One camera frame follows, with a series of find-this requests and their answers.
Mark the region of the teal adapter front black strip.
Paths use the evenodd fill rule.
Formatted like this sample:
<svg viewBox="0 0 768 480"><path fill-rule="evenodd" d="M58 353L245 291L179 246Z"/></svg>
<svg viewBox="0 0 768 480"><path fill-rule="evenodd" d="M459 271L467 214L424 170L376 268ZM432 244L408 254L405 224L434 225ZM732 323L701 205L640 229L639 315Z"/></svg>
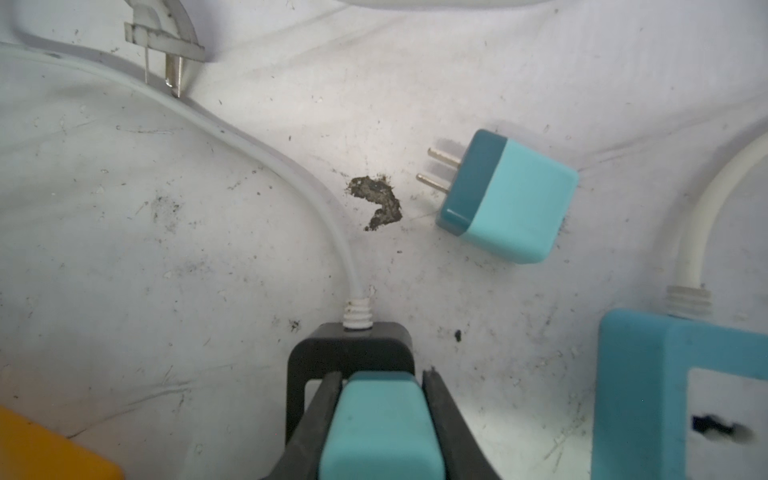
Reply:
<svg viewBox="0 0 768 480"><path fill-rule="evenodd" d="M444 479L425 395L407 372L357 372L342 388L320 479Z"/></svg>

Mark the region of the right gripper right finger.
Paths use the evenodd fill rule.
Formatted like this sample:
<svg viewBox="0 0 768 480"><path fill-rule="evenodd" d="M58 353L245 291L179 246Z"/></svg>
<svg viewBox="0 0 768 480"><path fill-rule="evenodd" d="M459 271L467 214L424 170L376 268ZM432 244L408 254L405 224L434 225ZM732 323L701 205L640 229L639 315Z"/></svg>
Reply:
<svg viewBox="0 0 768 480"><path fill-rule="evenodd" d="M438 438L446 478L500 480L436 369L423 372L422 390Z"/></svg>

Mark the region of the black power strip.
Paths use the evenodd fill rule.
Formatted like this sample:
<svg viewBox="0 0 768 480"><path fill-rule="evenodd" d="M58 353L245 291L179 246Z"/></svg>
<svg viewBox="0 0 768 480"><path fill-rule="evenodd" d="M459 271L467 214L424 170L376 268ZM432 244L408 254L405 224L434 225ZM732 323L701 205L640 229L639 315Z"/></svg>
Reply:
<svg viewBox="0 0 768 480"><path fill-rule="evenodd" d="M375 322L352 330L324 323L299 342L287 363L285 439L290 440L305 412L305 387L339 372L344 380L359 371L415 373L411 335L396 322Z"/></svg>

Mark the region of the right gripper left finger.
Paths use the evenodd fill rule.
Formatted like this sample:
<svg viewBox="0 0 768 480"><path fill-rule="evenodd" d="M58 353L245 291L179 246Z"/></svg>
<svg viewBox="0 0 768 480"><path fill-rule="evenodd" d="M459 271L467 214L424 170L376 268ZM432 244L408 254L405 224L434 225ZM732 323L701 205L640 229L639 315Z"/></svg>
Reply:
<svg viewBox="0 0 768 480"><path fill-rule="evenodd" d="M286 445L266 479L318 479L319 464L342 391L341 372L327 373L307 409L306 381L291 378L286 399Z"/></svg>

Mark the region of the teal adapter black strip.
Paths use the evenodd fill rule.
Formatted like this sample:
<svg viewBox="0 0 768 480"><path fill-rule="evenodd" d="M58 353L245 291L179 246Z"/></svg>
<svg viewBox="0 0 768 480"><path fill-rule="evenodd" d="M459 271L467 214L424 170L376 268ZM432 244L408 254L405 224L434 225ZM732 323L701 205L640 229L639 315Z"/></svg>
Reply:
<svg viewBox="0 0 768 480"><path fill-rule="evenodd" d="M460 159L434 148L428 155L455 170L448 186L417 175L445 195L437 226L516 264L549 256L579 183L576 170L485 129Z"/></svg>
<svg viewBox="0 0 768 480"><path fill-rule="evenodd" d="M425 395L407 372L357 372L342 388L320 479L444 479Z"/></svg>

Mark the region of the blue power strip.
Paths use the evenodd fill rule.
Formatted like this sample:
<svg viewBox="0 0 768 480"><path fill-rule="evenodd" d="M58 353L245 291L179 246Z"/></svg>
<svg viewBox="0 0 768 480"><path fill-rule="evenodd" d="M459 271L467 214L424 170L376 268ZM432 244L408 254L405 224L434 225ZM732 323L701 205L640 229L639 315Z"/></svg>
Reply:
<svg viewBox="0 0 768 480"><path fill-rule="evenodd" d="M599 326L591 476L682 479L693 368L767 378L767 337L614 309Z"/></svg>

